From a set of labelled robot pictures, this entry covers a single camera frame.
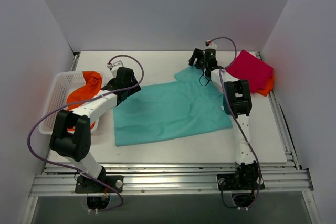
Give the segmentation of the teal t-shirt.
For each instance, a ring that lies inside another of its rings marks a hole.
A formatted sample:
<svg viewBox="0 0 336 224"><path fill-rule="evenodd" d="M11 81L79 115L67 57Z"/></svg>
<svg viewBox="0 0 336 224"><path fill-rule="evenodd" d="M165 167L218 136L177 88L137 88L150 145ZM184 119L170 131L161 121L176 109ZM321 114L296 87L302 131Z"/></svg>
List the teal t-shirt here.
<svg viewBox="0 0 336 224"><path fill-rule="evenodd" d="M187 67L175 81L143 86L113 110L117 147L173 140L232 127L223 94Z"/></svg>

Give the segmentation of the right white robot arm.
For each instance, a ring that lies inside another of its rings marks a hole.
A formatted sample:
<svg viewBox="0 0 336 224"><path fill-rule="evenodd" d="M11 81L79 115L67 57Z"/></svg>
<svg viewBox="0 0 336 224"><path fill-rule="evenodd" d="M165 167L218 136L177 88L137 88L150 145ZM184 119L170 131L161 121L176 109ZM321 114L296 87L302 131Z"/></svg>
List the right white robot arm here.
<svg viewBox="0 0 336 224"><path fill-rule="evenodd" d="M220 66L216 60L216 49L211 47L194 49L188 64L200 69L206 79L220 85L223 90L224 111L233 124L235 186L244 189L251 183L260 182L259 161L250 144L249 116L252 101L248 81L233 77Z"/></svg>

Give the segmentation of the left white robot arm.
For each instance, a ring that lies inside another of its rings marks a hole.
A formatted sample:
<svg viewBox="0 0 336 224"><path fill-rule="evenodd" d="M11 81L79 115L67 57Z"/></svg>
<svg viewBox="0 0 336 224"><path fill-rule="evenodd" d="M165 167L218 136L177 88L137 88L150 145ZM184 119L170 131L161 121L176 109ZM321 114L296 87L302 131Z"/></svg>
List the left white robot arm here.
<svg viewBox="0 0 336 224"><path fill-rule="evenodd" d="M57 113L50 139L50 148L79 169L88 178L87 186L94 192L102 191L107 179L105 169L90 153L91 126L106 112L141 90L132 69L120 67L114 73L115 77L94 96L94 101Z"/></svg>

